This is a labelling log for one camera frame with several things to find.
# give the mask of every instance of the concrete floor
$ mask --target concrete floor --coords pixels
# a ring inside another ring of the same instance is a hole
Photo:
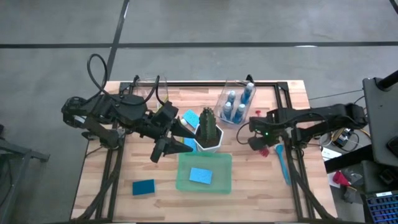
[[[111,43],[123,0],[0,0],[0,44]],[[120,42],[339,42],[398,40],[388,0],[131,0]],[[0,123],[6,138],[50,153],[30,165],[13,223],[68,220],[86,141],[62,121],[71,96],[96,92],[86,72],[92,53],[110,49],[0,49]],[[305,80],[309,98],[361,89],[361,80],[397,70],[398,47],[119,49],[111,80],[135,74],[169,80]],[[97,79],[101,65],[93,65]],[[312,100],[353,102],[362,95]],[[344,220],[360,205],[338,199]]]

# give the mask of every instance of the blue keyboard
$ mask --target blue keyboard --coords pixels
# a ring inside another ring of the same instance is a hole
[[[398,223],[398,195],[367,196],[366,203],[374,223]]]

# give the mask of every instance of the red object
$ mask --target red object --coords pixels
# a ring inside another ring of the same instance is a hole
[[[350,182],[348,182],[347,178],[340,171],[337,171],[335,173],[335,175],[333,176],[333,181],[336,184],[341,184],[341,185],[344,185],[344,186],[350,186],[351,185]]]
[[[260,152],[260,155],[262,155],[262,156],[264,156],[264,157],[267,157],[268,154],[269,154],[268,147],[264,147],[264,148],[261,149],[259,152]]]

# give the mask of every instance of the green plastic tray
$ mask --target green plastic tray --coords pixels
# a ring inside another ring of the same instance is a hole
[[[213,171],[211,184],[189,180],[191,168]],[[182,191],[230,194],[232,184],[232,156],[209,152],[187,152],[178,154],[178,172],[175,187]]]

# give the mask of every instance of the wooden table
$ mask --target wooden table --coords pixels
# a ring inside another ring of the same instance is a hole
[[[309,102],[301,80],[288,81],[292,105],[296,109],[308,108]],[[222,87],[169,87],[169,100],[183,115],[186,110],[200,114],[204,106],[214,106]],[[108,82],[106,90],[117,93],[119,82]],[[261,110],[265,116],[276,109],[275,92],[270,87],[258,87],[249,116]],[[181,192],[175,188],[178,155],[161,157],[158,164],[150,161],[154,147],[152,139],[138,134],[126,137],[114,222],[273,222],[296,221],[291,186],[286,185],[277,154],[271,149],[267,158],[248,145],[235,140],[236,130],[218,123],[224,130],[220,152],[233,156],[232,192],[229,195]],[[252,133],[244,129],[244,141]],[[96,149],[99,142],[89,143],[87,152]],[[72,218],[78,217],[98,193],[103,175],[106,150],[101,149],[85,159]],[[326,210],[336,217],[325,166],[319,147],[305,149],[305,166],[311,191]],[[155,179],[156,194],[133,197],[132,182]],[[301,192],[302,207],[305,200]],[[107,200],[104,203],[106,216]]]

